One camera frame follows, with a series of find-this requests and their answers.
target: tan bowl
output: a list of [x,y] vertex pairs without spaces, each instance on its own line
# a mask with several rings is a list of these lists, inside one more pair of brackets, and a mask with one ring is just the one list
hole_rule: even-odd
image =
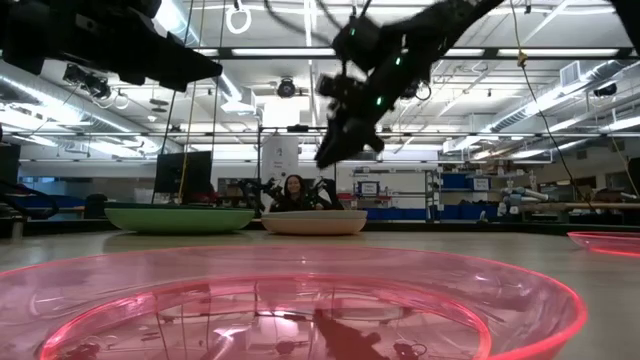
[[367,212],[362,210],[322,210],[322,211],[289,211],[282,213],[262,214],[262,219],[366,219]]
[[366,223],[367,219],[262,219],[267,230],[284,235],[351,235]]

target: ceiling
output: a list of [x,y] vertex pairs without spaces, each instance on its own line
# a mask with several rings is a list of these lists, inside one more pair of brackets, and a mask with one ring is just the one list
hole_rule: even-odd
[[[183,14],[191,12],[191,28],[199,35],[200,42],[192,46],[210,47],[305,47],[326,46],[317,39],[307,39],[304,33],[297,33],[274,21],[264,10],[262,0],[245,0],[240,3],[242,9],[250,12],[251,23],[241,34],[232,33],[227,24],[225,14],[233,7],[231,0],[183,1],[175,0],[176,6],[182,6]],[[272,1],[276,12],[305,29],[306,0],[278,0]],[[362,0],[356,0],[361,6]],[[384,24],[411,16],[424,7],[433,3],[432,0],[373,0],[369,15],[378,23]],[[583,47],[583,48],[617,48],[632,46],[615,13],[607,1],[599,0],[534,0],[533,11],[525,14],[524,1],[516,0],[517,23],[520,39],[526,47]],[[350,0],[326,1],[332,14],[341,24],[346,24],[349,17]],[[309,21],[307,27],[321,36],[332,39],[338,29],[331,24],[322,10],[317,8],[315,1],[309,1]],[[234,14],[232,24],[236,27],[243,25],[244,14]],[[158,16],[156,26],[162,31]],[[460,38],[456,47],[515,47],[516,38],[514,19],[505,2],[500,8],[476,22]],[[530,84],[534,91],[544,92],[559,81],[560,70],[572,61],[529,61],[526,67]],[[311,98],[308,95],[320,74],[334,74],[340,71],[340,63],[336,60],[223,60],[221,61],[225,74],[239,87],[247,87],[256,95],[256,104],[279,101],[275,96],[274,85],[281,78],[291,77],[295,85],[303,89],[303,96],[296,96],[287,100],[287,106],[299,108],[302,124],[326,124],[328,101],[317,95],[314,98],[317,105],[317,118],[310,111]],[[58,61],[48,61],[41,78],[74,91],[74,87],[62,80],[66,64]],[[501,60],[446,60],[434,64],[431,81],[432,95],[427,101],[417,99],[399,102],[396,110],[387,114],[380,122],[381,126],[390,126],[398,132],[470,132],[480,131],[487,122],[494,119],[496,114],[517,107],[530,101],[530,91],[523,72],[515,61]],[[350,67],[349,72],[358,73],[358,69]],[[171,102],[174,93],[162,89],[151,81],[138,87],[120,82],[116,75],[109,74],[109,84],[118,89],[126,98],[120,97],[115,105],[128,105],[122,109],[111,105],[107,111],[131,121],[140,129],[164,131],[167,126],[168,112],[157,114],[151,109],[154,105],[149,100],[161,99]],[[616,78],[618,93],[615,100],[619,100],[635,93],[638,85],[635,72],[630,71],[624,77]],[[425,96],[426,89],[420,94]],[[75,91],[76,95],[90,100],[88,94]],[[572,94],[568,101],[545,110],[545,115],[555,124],[571,119],[594,107],[614,101],[611,97],[595,98],[583,92]],[[102,106],[108,106],[114,100],[112,96]],[[216,97],[214,81],[207,79],[199,81],[195,86],[190,85],[186,93],[178,93],[173,101],[170,123],[179,125],[183,131],[191,121],[192,131],[196,132],[255,132],[258,116],[227,114],[220,109],[224,104],[222,96]],[[149,116],[156,117],[150,121]],[[581,123],[583,127],[593,127],[592,119]],[[503,131],[540,132],[544,131],[544,123],[537,117],[516,124]],[[447,137],[419,137],[412,139],[412,146],[420,144],[443,144]],[[175,138],[178,145],[184,145],[185,138]],[[406,137],[393,137],[388,142],[403,143]],[[211,138],[195,137],[190,144],[208,144]],[[236,137],[220,137],[216,143],[251,144],[256,142],[255,134]],[[482,148],[495,147],[495,142],[481,141]]]

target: woman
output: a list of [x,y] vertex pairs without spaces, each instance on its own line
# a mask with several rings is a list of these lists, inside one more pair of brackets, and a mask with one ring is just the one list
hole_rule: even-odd
[[284,187],[284,197],[274,200],[270,212],[323,210],[321,204],[313,204],[307,196],[304,180],[300,175],[289,175]]

